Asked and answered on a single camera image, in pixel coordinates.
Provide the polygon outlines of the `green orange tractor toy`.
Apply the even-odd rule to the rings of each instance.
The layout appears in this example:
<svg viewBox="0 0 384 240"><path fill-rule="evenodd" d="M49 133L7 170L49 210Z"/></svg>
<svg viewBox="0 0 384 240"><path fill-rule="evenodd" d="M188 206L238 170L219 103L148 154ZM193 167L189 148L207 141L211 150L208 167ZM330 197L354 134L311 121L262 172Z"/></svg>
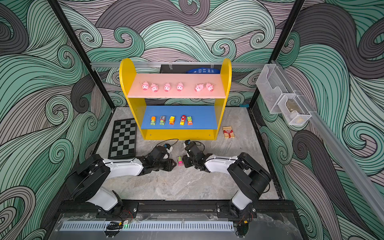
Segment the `green orange tractor toy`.
<svg viewBox="0 0 384 240"><path fill-rule="evenodd" d="M151 117L150 125L151 125L151 126L155 126L155 125L156 125L156 117L155 117L155 116L152 116L152 117Z"/></svg>

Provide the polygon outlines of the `magenta brown truck toy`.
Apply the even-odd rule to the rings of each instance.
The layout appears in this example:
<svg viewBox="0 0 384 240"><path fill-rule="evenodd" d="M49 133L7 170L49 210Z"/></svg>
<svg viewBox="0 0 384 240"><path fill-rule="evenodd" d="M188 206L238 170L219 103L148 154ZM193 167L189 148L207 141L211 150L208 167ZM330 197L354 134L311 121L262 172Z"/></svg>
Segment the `magenta brown truck toy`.
<svg viewBox="0 0 384 240"><path fill-rule="evenodd" d="M182 156L178 156L177 157L177 161L178 161L178 166L183 166L184 165L183 157Z"/></svg>

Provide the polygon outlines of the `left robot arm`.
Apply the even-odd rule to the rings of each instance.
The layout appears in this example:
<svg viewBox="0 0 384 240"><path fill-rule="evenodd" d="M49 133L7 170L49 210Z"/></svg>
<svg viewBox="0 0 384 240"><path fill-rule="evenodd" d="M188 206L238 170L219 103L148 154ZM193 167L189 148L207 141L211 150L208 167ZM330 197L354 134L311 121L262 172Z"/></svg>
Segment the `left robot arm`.
<svg viewBox="0 0 384 240"><path fill-rule="evenodd" d="M143 176L151 172L172 171L176 162L170 158L173 147L169 144L156 146L141 157L114 161L100 155L90 156L72 170L66 178L71 199L77 203L91 203L106 212L118 215L123 202L118 194L103 187L105 181L124 176Z"/></svg>

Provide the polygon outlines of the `green orange flatbed truck toy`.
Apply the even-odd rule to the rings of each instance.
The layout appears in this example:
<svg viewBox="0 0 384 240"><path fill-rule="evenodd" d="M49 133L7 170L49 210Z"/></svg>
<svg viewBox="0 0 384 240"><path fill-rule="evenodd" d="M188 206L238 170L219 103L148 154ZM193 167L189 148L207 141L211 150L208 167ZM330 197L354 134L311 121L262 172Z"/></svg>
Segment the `green orange flatbed truck toy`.
<svg viewBox="0 0 384 240"><path fill-rule="evenodd" d="M193 120L191 116L187 116L187 123L189 126L193 125Z"/></svg>

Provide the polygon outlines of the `red yellow bulldozer toy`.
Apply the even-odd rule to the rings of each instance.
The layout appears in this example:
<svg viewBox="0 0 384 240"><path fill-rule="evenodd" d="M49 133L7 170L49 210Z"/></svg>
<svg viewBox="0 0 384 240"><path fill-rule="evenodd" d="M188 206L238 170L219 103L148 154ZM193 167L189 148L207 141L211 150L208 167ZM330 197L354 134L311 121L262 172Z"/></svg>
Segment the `red yellow bulldozer toy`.
<svg viewBox="0 0 384 240"><path fill-rule="evenodd" d="M180 125L181 125L181 126L184 126L184 125L185 125L186 119L187 119L187 117L186 117L185 115L183 115L183 116L181 117L181 121L180 121Z"/></svg>

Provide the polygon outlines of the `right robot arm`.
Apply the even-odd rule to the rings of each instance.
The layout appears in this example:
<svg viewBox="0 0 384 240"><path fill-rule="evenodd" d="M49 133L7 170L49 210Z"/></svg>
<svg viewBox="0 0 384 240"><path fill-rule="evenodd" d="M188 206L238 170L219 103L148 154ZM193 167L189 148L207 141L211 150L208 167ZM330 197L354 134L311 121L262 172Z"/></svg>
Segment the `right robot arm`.
<svg viewBox="0 0 384 240"><path fill-rule="evenodd" d="M220 157L205 154L199 148L200 142L184 142L186 155L183 156L186 168L194 167L207 173L230 175L239 190L230 201L230 206L243 211L250 203L259 200L272 180L270 173L247 153L235 157Z"/></svg>

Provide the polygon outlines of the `pink toy pig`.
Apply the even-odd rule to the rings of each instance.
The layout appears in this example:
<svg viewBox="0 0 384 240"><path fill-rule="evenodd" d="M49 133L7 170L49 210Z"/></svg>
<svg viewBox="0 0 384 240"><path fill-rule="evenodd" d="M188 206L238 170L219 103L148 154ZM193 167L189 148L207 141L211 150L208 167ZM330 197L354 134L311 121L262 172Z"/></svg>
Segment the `pink toy pig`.
<svg viewBox="0 0 384 240"><path fill-rule="evenodd" d="M184 89L184 85L183 85L183 83L181 83L181 82L178 83L178 84L177 84L177 91L178 91L178 92L181 92L183 89Z"/></svg>
<svg viewBox="0 0 384 240"><path fill-rule="evenodd" d="M195 91L196 92L200 92L203 89L204 89L204 85L203 84L197 84L196 87L195 87Z"/></svg>
<svg viewBox="0 0 384 240"><path fill-rule="evenodd" d="M158 90L159 90L158 85L157 85L157 84L151 84L151 90L152 90L154 93L158 92Z"/></svg>
<svg viewBox="0 0 384 240"><path fill-rule="evenodd" d="M213 91L214 91L214 85L211 84L211 83L206 83L206 89L207 89L209 92L213 92Z"/></svg>
<svg viewBox="0 0 384 240"><path fill-rule="evenodd" d="M164 84L164 91L169 92L171 89L171 85L169 83Z"/></svg>
<svg viewBox="0 0 384 240"><path fill-rule="evenodd" d="M147 91L148 89L149 89L149 83L148 82L142 83L142 90Z"/></svg>

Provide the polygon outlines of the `yellow dump truck toy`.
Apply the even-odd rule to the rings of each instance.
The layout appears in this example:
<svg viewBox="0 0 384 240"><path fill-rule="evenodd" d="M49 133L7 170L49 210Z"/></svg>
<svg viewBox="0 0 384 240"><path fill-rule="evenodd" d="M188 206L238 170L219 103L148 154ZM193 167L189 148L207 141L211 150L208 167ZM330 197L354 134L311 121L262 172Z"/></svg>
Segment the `yellow dump truck toy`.
<svg viewBox="0 0 384 240"><path fill-rule="evenodd" d="M175 124L175 120L176 120L175 116L170 116L169 124L170 125L174 125Z"/></svg>

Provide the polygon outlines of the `green grey truck toy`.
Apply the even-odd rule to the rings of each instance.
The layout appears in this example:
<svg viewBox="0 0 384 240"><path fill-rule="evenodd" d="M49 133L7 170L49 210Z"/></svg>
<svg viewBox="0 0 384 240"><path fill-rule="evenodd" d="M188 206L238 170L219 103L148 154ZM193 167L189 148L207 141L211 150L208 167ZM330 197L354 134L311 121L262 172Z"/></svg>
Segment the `green grey truck toy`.
<svg viewBox="0 0 384 240"><path fill-rule="evenodd" d="M161 116L161 117L160 117L160 125L161 125L161 126L164 126L164 125L165 125L165 122L166 122L166 116Z"/></svg>

